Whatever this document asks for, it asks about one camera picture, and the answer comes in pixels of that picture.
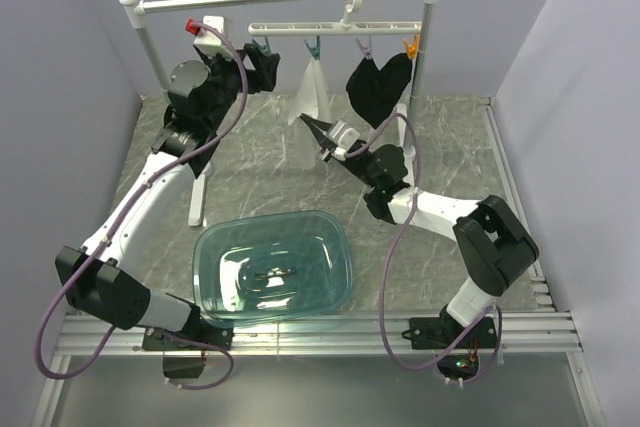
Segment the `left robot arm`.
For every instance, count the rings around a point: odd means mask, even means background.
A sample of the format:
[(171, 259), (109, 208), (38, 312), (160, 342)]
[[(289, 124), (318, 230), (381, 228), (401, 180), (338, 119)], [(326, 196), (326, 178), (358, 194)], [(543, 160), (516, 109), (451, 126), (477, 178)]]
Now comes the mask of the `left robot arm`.
[(158, 224), (211, 160), (237, 97), (273, 91), (280, 60), (249, 43), (236, 57), (201, 53), (174, 68), (162, 129), (134, 185), (81, 247), (65, 247), (55, 259), (71, 307), (122, 330), (165, 330), (180, 349), (206, 338), (196, 304), (146, 287), (134, 271)]

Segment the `white underwear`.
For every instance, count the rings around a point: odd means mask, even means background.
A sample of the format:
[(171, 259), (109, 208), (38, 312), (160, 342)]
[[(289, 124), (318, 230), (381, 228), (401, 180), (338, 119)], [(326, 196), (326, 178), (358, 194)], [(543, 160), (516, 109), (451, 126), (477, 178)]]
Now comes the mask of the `white underwear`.
[(287, 114), (288, 125), (293, 127), (294, 154), (301, 168), (309, 170), (316, 162), (316, 143), (301, 119), (302, 114), (314, 120), (332, 122), (325, 76), (320, 61), (314, 58), (310, 59), (305, 69)]

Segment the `white plastic clip hanger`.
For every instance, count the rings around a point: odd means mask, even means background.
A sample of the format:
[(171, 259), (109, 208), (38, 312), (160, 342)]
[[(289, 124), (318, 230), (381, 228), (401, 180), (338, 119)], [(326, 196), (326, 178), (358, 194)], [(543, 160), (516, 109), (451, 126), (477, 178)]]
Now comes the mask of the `white plastic clip hanger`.
[(421, 31), (420, 21), (356, 21), (354, 15), (362, 3), (363, 0), (347, 0), (339, 21), (251, 23), (248, 33), (253, 37), (322, 37), (413, 35)]

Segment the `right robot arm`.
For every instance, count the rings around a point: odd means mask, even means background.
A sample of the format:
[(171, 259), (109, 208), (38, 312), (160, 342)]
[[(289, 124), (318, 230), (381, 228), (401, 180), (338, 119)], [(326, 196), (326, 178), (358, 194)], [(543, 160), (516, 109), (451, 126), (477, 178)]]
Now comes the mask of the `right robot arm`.
[(373, 150), (349, 124), (300, 116), (320, 147), (320, 158), (334, 160), (363, 182), (371, 215), (390, 224), (409, 223), (456, 242), (467, 278), (444, 308), (442, 338), (460, 347), (476, 333), (474, 321), (496, 302), (539, 258), (527, 229), (496, 195), (466, 200), (418, 187), (419, 162), (398, 145)]

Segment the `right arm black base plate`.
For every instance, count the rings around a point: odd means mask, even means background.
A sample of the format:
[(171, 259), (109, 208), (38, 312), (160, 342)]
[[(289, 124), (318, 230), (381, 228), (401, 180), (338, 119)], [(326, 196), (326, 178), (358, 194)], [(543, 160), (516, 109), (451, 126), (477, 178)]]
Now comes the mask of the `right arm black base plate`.
[(444, 351), (462, 333), (465, 335), (454, 345), (462, 354), (449, 353), (436, 362), (438, 372), (449, 381), (462, 385), (477, 381), (494, 366), (502, 343), (503, 316), (482, 317), (468, 332), (446, 312), (436, 317), (412, 317), (409, 328), (402, 333), (413, 350)]

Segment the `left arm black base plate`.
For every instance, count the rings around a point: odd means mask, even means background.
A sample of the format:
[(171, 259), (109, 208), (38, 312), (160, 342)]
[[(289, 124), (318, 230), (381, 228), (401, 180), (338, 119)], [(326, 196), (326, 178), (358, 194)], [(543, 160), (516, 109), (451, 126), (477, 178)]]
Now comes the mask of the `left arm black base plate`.
[[(167, 383), (186, 390), (205, 390), (221, 385), (229, 379), (235, 368), (230, 354), (234, 330), (232, 327), (216, 327), (201, 324), (194, 332), (168, 332), (148, 327), (143, 335), (141, 350), (145, 353), (162, 355), (162, 372)], [(208, 365), (210, 354), (221, 354), (228, 367), (222, 376), (203, 385), (187, 385), (185, 381), (201, 378)]]

